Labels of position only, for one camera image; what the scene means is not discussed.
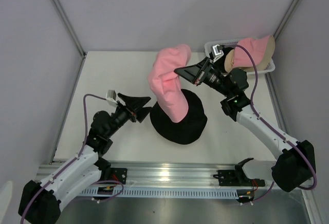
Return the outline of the pink bucket hat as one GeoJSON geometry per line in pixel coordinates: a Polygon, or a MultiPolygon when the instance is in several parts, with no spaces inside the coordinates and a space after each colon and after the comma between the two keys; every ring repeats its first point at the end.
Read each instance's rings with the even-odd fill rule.
{"type": "Polygon", "coordinates": [[[186,44],[164,48],[157,53],[148,75],[150,89],[156,96],[159,106],[175,123],[186,116],[189,107],[181,91],[179,76],[174,70],[185,67],[190,58],[191,49],[186,44]]]}
{"type": "Polygon", "coordinates": [[[252,57],[255,66],[258,67],[264,61],[270,37],[268,35],[261,39],[244,38],[239,40],[234,48],[232,67],[253,67],[247,53],[252,57]]]}

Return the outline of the beige bucket hat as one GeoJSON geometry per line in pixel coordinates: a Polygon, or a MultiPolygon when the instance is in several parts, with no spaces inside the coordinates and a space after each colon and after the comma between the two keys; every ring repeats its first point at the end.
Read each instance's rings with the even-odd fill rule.
{"type": "MultiPolygon", "coordinates": [[[[264,61],[258,66],[256,67],[257,71],[261,71],[261,70],[265,70],[265,68],[268,66],[268,64],[270,63],[270,60],[273,56],[273,53],[275,51],[275,39],[273,37],[273,35],[270,35],[270,39],[268,41],[268,46],[265,52],[265,58],[264,61]]],[[[224,69],[227,73],[229,73],[232,69],[234,69],[232,67],[233,64],[233,59],[232,60],[228,60],[225,59],[224,60],[224,69]]],[[[237,67],[240,68],[246,72],[254,72],[254,67],[237,67]]]]}

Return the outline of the black bucket hat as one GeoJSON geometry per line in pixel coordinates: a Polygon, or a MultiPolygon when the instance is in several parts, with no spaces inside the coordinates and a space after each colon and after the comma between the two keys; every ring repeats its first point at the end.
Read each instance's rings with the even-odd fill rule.
{"type": "Polygon", "coordinates": [[[173,122],[157,103],[150,112],[150,120],[155,130],[165,139],[188,145],[200,138],[208,118],[200,98],[190,90],[182,89],[181,91],[187,99],[189,108],[180,122],[173,122]]]}

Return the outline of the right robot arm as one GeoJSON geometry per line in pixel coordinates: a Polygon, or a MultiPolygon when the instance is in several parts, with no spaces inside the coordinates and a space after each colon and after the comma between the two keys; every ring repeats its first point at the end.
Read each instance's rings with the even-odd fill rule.
{"type": "Polygon", "coordinates": [[[272,153],[274,161],[259,161],[253,158],[237,164],[235,181],[246,185],[252,179],[272,180],[277,186],[290,192],[295,188],[312,190],[317,185],[315,152],[313,145],[283,132],[271,125],[257,111],[252,98],[245,94],[249,84],[247,73],[239,68],[223,74],[213,68],[212,60],[176,68],[174,72],[188,82],[199,86],[202,83],[223,94],[221,101],[225,115],[252,132],[272,153]]]}

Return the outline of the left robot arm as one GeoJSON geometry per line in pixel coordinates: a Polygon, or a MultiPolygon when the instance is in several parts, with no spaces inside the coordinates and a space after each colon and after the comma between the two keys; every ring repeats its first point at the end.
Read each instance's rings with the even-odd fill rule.
{"type": "Polygon", "coordinates": [[[112,177],[111,163],[103,158],[113,142],[111,137],[128,121],[141,123],[150,113],[150,97],[130,97],[108,91],[105,101],[115,108],[109,114],[98,111],[85,125],[80,150],[56,171],[40,181],[29,181],[23,188],[18,214],[21,223],[56,223],[64,208],[94,184],[121,186],[112,177]]]}

